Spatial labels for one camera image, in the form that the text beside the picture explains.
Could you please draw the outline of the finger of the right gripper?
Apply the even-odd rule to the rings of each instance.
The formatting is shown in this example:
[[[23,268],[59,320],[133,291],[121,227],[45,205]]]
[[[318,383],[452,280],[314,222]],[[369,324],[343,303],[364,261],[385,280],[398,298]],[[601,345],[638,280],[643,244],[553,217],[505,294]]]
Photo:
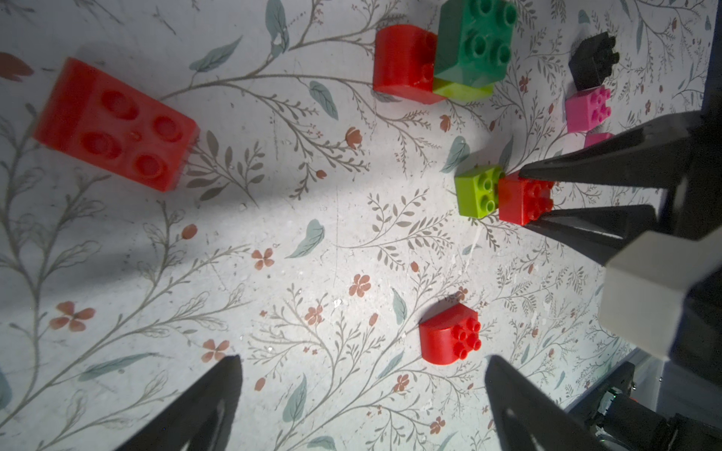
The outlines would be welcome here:
[[[520,176],[546,182],[671,189],[693,155],[700,112],[661,116],[573,153],[528,163]]]
[[[622,249],[658,226],[650,205],[552,210],[526,225],[605,266]]]

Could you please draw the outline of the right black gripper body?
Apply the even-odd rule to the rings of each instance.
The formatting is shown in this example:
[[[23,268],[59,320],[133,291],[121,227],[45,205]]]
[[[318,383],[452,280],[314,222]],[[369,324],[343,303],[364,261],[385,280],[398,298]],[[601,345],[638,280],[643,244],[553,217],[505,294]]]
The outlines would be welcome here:
[[[701,107],[701,146],[679,186],[682,202],[677,226],[684,238],[703,238],[721,230],[721,12],[716,13],[714,39]],[[670,350],[674,364],[721,385],[721,268],[703,274],[686,293],[677,336]]]

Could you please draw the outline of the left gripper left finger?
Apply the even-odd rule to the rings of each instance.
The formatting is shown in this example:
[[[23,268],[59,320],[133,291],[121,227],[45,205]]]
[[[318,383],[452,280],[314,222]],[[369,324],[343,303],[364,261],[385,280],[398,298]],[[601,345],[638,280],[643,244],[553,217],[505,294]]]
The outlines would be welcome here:
[[[120,450],[224,450],[242,392],[241,357],[227,356]]]

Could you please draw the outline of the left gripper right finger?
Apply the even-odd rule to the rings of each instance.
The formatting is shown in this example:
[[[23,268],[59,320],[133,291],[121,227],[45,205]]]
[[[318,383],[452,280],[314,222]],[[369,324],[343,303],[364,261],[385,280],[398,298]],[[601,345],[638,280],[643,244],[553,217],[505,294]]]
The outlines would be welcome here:
[[[503,357],[490,357],[485,384],[503,450],[605,448]]]

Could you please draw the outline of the magenta lego brick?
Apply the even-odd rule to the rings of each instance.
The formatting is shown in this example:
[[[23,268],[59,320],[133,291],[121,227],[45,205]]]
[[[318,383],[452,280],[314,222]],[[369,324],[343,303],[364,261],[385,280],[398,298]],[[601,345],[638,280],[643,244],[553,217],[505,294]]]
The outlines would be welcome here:
[[[565,102],[567,131],[589,132],[607,120],[612,113],[607,102],[611,90],[605,86],[577,92]]]

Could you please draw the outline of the light green lego brick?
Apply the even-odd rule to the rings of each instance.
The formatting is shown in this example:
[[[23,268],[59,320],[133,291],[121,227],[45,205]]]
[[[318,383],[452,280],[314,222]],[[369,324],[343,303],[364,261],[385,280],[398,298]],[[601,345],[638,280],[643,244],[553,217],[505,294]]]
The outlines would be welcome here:
[[[490,98],[494,92],[494,85],[490,84],[482,88],[473,88],[473,86],[465,86],[436,78],[432,85],[432,92],[453,101],[475,103],[475,101]]]
[[[484,218],[498,209],[498,182],[505,177],[500,165],[475,167],[454,178],[459,214]]]

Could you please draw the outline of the dark green lego brick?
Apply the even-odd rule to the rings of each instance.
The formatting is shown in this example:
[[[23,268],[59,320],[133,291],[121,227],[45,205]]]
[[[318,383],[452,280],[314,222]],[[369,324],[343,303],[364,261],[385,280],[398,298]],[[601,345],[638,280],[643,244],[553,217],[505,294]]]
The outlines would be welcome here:
[[[434,77],[472,88],[502,80],[517,20],[509,1],[447,1],[440,12]]]

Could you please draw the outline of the red lego brick long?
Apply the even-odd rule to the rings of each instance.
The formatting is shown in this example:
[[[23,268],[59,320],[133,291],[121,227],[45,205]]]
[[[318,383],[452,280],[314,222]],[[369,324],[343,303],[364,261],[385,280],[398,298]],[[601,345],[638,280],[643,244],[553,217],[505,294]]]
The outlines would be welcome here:
[[[52,150],[160,192],[175,189],[198,137],[195,120],[76,58],[34,132]]]

